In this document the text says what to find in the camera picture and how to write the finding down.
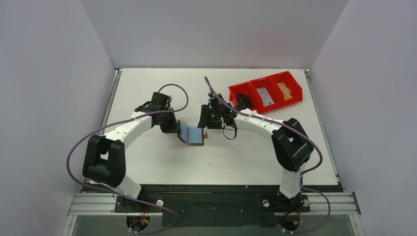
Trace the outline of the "brown leather card holder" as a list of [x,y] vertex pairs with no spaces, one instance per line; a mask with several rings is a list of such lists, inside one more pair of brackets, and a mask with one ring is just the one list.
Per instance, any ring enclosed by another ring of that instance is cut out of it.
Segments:
[[189,146],[204,146],[207,133],[203,128],[190,126],[185,121],[178,120],[179,132],[177,138]]

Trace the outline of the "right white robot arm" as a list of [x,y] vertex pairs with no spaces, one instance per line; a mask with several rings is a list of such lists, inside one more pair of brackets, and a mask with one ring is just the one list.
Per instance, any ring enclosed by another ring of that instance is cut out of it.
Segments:
[[199,128],[235,131],[241,129],[272,142],[278,163],[283,168],[282,181],[277,197],[278,205],[290,210],[297,204],[301,193],[301,173],[310,159],[314,147],[306,140],[306,133],[298,120],[275,120],[242,105],[223,104],[221,95],[209,95],[208,104],[201,106]]

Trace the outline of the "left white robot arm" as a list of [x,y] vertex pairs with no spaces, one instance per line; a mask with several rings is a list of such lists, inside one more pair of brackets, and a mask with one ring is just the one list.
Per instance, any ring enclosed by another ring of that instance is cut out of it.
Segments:
[[128,196],[127,204],[134,211],[143,210],[147,198],[142,186],[126,173],[125,150],[154,126],[166,134],[179,133],[171,101],[170,96],[154,92],[151,100],[137,107],[126,123],[88,140],[83,176]]

